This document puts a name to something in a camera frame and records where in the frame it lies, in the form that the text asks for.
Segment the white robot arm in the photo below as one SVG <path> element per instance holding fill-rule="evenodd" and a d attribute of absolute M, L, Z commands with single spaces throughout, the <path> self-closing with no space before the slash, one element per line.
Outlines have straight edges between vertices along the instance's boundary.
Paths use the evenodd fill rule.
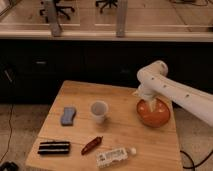
<path fill-rule="evenodd" d="M 213 127 L 213 95 L 167 77 L 168 66 L 157 60 L 137 71 L 140 82 L 135 93 L 154 111 L 157 95 L 163 95 Z"/>

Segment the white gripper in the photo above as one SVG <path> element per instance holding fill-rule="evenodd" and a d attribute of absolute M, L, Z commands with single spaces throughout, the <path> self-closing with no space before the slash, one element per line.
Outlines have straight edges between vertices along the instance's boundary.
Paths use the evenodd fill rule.
<path fill-rule="evenodd" d="M 133 94 L 145 101 L 153 100 L 156 96 L 156 92 L 154 90 L 151 90 L 150 88 L 147 88 L 142 84 L 138 86 L 138 88 L 133 92 Z"/>

